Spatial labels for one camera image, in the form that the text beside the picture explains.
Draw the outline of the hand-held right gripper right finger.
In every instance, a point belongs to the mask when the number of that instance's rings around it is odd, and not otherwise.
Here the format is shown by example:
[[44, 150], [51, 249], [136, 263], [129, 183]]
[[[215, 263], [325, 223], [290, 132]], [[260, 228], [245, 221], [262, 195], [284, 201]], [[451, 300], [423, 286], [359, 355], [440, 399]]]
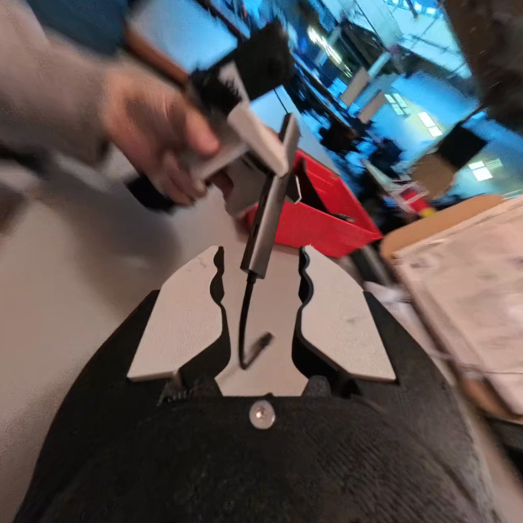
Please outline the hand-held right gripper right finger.
[[298, 342], [329, 369], [393, 383], [396, 373], [361, 285], [312, 245], [299, 251]]

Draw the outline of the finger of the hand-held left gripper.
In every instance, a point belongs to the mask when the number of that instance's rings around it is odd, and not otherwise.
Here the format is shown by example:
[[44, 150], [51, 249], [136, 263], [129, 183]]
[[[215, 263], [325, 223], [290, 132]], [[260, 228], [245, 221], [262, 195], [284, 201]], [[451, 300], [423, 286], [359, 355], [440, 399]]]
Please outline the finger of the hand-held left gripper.
[[225, 199], [228, 215], [236, 217], [255, 206], [265, 186], [267, 173], [249, 157], [240, 157], [224, 169], [230, 181]]
[[251, 110], [250, 104], [239, 102], [226, 118], [242, 143], [258, 156], [271, 173], [283, 178], [289, 172], [289, 160], [284, 143], [274, 130], [265, 126]]

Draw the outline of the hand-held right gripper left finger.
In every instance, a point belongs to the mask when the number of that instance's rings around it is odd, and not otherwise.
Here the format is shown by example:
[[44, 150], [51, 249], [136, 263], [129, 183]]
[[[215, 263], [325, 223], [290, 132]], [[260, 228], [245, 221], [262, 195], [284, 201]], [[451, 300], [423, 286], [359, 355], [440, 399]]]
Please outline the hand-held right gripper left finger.
[[224, 297], [224, 248], [211, 246], [161, 286], [127, 378], [214, 379], [231, 358]]

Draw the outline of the grey USB hub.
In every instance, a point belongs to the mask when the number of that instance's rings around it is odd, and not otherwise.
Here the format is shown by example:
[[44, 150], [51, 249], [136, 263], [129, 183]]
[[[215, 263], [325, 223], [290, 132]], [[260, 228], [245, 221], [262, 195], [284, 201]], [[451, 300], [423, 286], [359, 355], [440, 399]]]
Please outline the grey USB hub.
[[246, 348], [246, 327], [251, 298], [256, 282], [266, 276], [285, 199], [289, 198], [292, 203], [301, 200], [300, 183], [293, 172], [300, 139], [299, 125], [294, 114], [285, 115], [279, 138], [288, 161], [288, 171], [283, 176], [267, 175], [241, 263], [241, 269], [247, 275], [239, 316], [238, 357], [242, 370], [249, 369], [273, 339], [273, 335], [267, 332], [253, 342], [250, 348]]

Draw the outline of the red plastic bin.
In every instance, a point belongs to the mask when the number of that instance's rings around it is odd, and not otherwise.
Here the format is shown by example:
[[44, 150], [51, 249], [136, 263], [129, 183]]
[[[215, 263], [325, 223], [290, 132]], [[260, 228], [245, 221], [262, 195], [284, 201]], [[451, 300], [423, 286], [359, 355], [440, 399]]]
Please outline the red plastic bin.
[[293, 173], [302, 197], [298, 203], [284, 202], [277, 244], [312, 245], [325, 256], [342, 258], [383, 238], [343, 180], [302, 149], [296, 153]]

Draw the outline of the person's left forearm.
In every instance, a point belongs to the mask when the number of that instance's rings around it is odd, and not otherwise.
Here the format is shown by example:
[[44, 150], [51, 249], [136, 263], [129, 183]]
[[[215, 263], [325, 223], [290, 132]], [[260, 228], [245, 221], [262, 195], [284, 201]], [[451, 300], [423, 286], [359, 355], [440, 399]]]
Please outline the person's left forearm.
[[1, 146], [42, 147], [96, 164], [130, 137], [122, 90], [136, 70], [50, 40], [21, 1], [1, 1]]

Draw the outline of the grey work desk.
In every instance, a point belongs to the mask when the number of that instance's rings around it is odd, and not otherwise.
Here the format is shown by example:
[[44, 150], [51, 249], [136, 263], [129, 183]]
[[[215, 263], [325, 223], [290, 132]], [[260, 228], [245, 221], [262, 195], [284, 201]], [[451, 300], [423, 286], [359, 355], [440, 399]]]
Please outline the grey work desk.
[[1, 522], [11, 522], [63, 397], [95, 351], [140, 302], [213, 245], [225, 250], [223, 277], [232, 356], [218, 377], [227, 396], [297, 396], [306, 379], [291, 359], [297, 308], [297, 250], [277, 246], [254, 288], [246, 339], [274, 340], [253, 367], [236, 344], [246, 275], [246, 232], [222, 193], [172, 216], [147, 211], [120, 179], [116, 154], [105, 171], [58, 160], [41, 185], [16, 166], [1, 179], [23, 186], [25, 208], [1, 235]]

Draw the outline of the person's left hand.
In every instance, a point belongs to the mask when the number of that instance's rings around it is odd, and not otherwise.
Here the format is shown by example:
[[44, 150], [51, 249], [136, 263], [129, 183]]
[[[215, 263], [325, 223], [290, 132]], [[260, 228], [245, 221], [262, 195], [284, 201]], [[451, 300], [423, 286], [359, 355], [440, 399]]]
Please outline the person's left hand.
[[164, 195], [191, 206], [206, 195], [179, 155], [212, 157], [220, 143], [200, 110], [176, 87], [150, 75], [111, 71], [101, 120], [107, 138]]

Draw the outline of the tan partition panel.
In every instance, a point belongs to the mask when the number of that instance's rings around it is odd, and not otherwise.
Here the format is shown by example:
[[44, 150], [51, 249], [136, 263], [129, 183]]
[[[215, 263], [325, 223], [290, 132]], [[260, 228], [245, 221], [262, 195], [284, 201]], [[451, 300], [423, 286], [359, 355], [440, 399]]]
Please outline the tan partition panel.
[[360, 111], [358, 119], [363, 124], [368, 124], [375, 114], [387, 103], [384, 91], [380, 90]]
[[365, 90], [369, 82], [370, 76], [367, 70], [365, 68], [360, 68], [340, 95], [340, 101], [349, 108]]

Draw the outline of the laminated instruction sheets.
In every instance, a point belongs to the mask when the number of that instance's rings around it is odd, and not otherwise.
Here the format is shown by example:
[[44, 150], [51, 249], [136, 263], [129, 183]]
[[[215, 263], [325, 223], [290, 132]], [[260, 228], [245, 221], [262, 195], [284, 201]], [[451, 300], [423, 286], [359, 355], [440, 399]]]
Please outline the laminated instruction sheets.
[[457, 367], [522, 417], [522, 197], [391, 252]]

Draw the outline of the red framed sign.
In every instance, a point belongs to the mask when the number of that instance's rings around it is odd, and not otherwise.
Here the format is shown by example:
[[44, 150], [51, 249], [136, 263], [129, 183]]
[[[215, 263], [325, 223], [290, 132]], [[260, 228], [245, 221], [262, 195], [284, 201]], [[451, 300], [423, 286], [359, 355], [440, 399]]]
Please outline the red framed sign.
[[427, 218], [436, 214], [437, 210], [426, 198], [428, 192], [415, 181], [394, 181], [390, 192], [397, 206], [408, 216]]

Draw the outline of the wooden document stand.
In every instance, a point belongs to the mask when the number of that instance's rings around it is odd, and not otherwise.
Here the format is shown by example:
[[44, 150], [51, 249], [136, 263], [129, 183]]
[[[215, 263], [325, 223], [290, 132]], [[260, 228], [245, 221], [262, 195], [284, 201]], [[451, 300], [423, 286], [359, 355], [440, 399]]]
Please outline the wooden document stand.
[[[438, 346], [437, 356], [443, 356], [445, 352], [442, 349], [441, 340], [434, 328], [429, 325], [427, 313], [419, 307], [417, 303], [419, 299], [413, 285], [407, 283], [407, 280], [400, 274], [399, 252], [411, 247], [411, 245], [428, 239], [435, 239], [438, 234], [446, 233], [448, 230], [461, 226], [462, 223], [475, 219], [477, 216], [489, 213], [491, 209], [495, 211], [504, 210], [507, 205], [508, 200], [499, 195], [476, 196], [390, 232], [381, 243], [380, 256], [386, 267], [414, 300], [415, 309], [421, 315], [425, 328]], [[479, 376], [479, 371], [465, 370], [462, 367], [460, 368], [457, 363], [450, 363], [450, 366], [457, 376], [462, 391], [485, 415], [516, 426], [522, 426], [522, 416], [516, 415], [510, 410], [500, 396], [494, 392], [492, 386], [487, 383], [486, 378]]]

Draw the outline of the brown cardboard panel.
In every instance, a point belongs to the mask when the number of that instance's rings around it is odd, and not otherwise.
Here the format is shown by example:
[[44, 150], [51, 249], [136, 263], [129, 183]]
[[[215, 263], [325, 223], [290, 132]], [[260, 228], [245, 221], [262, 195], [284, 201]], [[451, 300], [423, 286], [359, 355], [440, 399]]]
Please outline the brown cardboard panel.
[[411, 168], [411, 179], [426, 192], [426, 199], [436, 200], [452, 187], [456, 168], [441, 155], [432, 153], [423, 156]]

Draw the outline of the black pillar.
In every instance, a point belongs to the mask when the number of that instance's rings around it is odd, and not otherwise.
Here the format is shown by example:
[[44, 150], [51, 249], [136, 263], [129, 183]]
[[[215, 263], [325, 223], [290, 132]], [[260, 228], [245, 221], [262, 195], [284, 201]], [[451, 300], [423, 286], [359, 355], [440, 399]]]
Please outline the black pillar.
[[460, 123], [441, 140], [436, 155], [458, 171], [479, 154], [487, 143]]

